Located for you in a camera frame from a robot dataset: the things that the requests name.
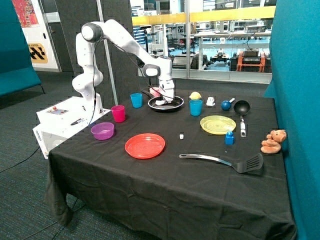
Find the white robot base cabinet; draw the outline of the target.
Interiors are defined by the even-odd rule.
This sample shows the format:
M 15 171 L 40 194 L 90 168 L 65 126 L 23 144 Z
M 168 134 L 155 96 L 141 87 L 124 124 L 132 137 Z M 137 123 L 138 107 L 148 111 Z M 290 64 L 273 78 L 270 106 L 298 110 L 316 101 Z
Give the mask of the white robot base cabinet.
M 78 96 L 38 111 L 39 125 L 33 128 L 33 133 L 44 158 L 48 158 L 52 149 L 109 112 L 109 109 L 102 107 L 100 97 L 89 104 Z

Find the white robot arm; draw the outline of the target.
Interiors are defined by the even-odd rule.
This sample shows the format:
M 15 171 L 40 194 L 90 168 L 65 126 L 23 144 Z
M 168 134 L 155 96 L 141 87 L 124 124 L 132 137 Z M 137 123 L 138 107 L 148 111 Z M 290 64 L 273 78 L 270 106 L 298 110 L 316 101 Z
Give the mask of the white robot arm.
M 121 24 L 110 19 L 105 23 L 88 22 L 82 26 L 81 32 L 76 35 L 76 57 L 78 64 L 83 68 L 83 73 L 73 79 L 72 86 L 82 95 L 86 114 L 99 114 L 102 110 L 101 97 L 96 93 L 95 87 L 102 82 L 103 75 L 96 65 L 95 48 L 99 41 L 105 39 L 122 52 L 133 54 L 142 60 L 144 75 L 158 77 L 159 94 L 163 99 L 156 100 L 156 106 L 169 108 L 174 105 L 175 85 L 172 80 L 171 59 L 152 57 Z

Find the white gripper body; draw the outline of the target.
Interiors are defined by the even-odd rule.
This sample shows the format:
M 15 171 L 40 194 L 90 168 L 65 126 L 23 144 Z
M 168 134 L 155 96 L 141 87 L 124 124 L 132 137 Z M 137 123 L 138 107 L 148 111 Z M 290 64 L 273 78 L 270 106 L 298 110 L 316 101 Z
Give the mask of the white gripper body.
M 175 84 L 172 79 L 159 80 L 159 92 L 165 100 L 172 100 L 174 98 Z

